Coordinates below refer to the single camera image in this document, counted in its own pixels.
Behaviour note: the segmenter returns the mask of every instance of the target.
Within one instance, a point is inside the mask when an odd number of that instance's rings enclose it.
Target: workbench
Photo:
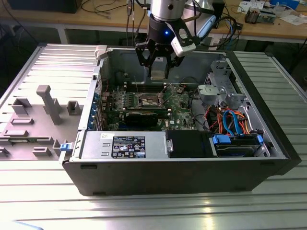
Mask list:
[[[105,0],[96,0],[95,4],[103,4]],[[242,34],[240,39],[257,40],[257,41],[272,41],[272,42],[289,42],[303,43],[307,37],[307,26],[302,24],[299,26],[287,23],[279,18],[274,24],[248,24],[244,22],[244,14],[237,13],[237,6],[240,0],[227,0],[230,15],[233,16],[239,23],[243,23]],[[118,0],[110,6],[105,6],[100,9],[110,9],[116,6],[126,4],[125,0]],[[127,22],[127,7],[120,7],[110,11],[111,19],[107,19],[95,13],[86,12],[81,8],[75,14],[60,13],[60,12],[42,12],[42,11],[18,11],[12,10],[9,4],[6,4],[11,14],[19,20],[24,26],[37,26],[56,28],[60,40],[63,44],[68,44],[69,39],[66,34],[67,29],[79,30],[96,30],[96,31],[126,31]],[[93,11],[93,6],[89,2],[84,6],[86,9]],[[299,5],[298,11],[307,11],[307,7]],[[135,28],[139,24],[143,15],[143,9],[138,5],[135,6]],[[148,17],[143,20],[140,28],[141,33],[147,32]],[[4,7],[0,8],[0,22],[2,25],[17,25],[11,16],[5,11]],[[132,31],[132,20],[129,23],[129,32]],[[221,23],[217,29],[213,29],[210,36],[215,39],[215,42],[225,37],[229,32],[225,23]]]
[[[90,85],[95,46],[38,47],[0,99],[0,122],[13,113],[14,97],[37,100],[37,85],[50,84],[66,105],[71,97],[84,104]],[[82,196],[57,160],[0,161],[1,219],[19,220],[44,230],[264,230],[307,227],[307,105],[290,75],[278,75],[264,53],[235,52],[302,162],[284,176],[273,176],[251,192],[133,196]],[[53,56],[75,59],[60,69]],[[268,71],[263,77],[260,68]],[[45,72],[53,70],[46,76]]]

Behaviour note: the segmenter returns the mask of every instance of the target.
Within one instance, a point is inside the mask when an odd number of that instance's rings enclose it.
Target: green circuit board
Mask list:
[[[112,98],[104,103],[107,130],[163,131],[196,129],[189,110],[189,94],[183,87],[169,85],[165,92],[126,92],[117,87]],[[130,114],[158,116],[151,127],[128,126],[125,119]]]

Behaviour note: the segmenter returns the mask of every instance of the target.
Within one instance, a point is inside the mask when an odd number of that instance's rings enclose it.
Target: warning label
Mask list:
[[[145,137],[113,137],[113,158],[146,158]]]

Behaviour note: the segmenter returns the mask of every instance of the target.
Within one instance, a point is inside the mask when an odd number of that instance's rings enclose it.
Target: yellow cable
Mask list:
[[[247,121],[245,121],[245,127],[246,127],[247,133],[250,134],[250,132],[249,132],[249,130],[248,130],[248,122],[247,122]]]

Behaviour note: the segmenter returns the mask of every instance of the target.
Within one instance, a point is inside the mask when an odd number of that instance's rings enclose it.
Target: metal slatted surface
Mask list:
[[[301,104],[302,112],[307,109],[304,102],[267,104],[289,116]],[[295,138],[306,132],[293,126],[284,130],[296,141],[302,163],[243,193],[85,197],[57,161],[0,161],[1,217],[46,230],[307,229],[307,150],[304,139]]]
[[[44,104],[36,94],[39,85],[50,85],[50,95],[57,98],[60,105],[67,105],[73,100],[84,105],[93,70],[97,66],[95,49],[96,46],[54,44],[41,48],[0,108],[0,132],[14,113],[11,104],[17,97],[26,97],[31,104]]]

